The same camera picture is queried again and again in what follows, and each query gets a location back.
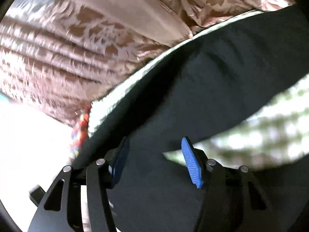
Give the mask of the brown floral curtain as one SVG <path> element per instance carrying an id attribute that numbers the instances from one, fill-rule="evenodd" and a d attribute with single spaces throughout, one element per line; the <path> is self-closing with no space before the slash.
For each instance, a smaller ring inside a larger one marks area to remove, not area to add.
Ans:
<path id="1" fill-rule="evenodd" d="M 149 60 L 205 28 L 295 0 L 14 0 L 1 20 L 1 92 L 72 125 Z"/>

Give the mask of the colorful patchwork blanket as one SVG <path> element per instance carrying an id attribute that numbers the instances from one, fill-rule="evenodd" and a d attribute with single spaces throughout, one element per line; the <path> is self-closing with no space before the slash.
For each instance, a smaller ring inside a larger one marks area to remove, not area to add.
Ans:
<path id="1" fill-rule="evenodd" d="M 70 144 L 70 161 L 73 162 L 80 154 L 81 147 L 88 140 L 88 124 L 91 104 L 88 104 L 82 111 L 76 122 L 73 124 Z"/>

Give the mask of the black pants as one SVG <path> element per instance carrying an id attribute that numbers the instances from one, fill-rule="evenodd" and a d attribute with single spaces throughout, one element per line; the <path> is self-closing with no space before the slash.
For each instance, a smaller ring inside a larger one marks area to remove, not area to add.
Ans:
<path id="1" fill-rule="evenodd" d="M 112 226 L 121 231 L 279 231 L 275 198 L 284 187 L 267 179 L 245 200 L 244 173 L 209 165 L 204 184 L 163 153 L 183 139 L 199 142 L 265 106 L 308 72 L 308 19 L 298 5 L 231 23 L 174 50 L 119 102 L 73 163 L 94 163 L 123 139 L 123 174 L 107 192 Z"/>

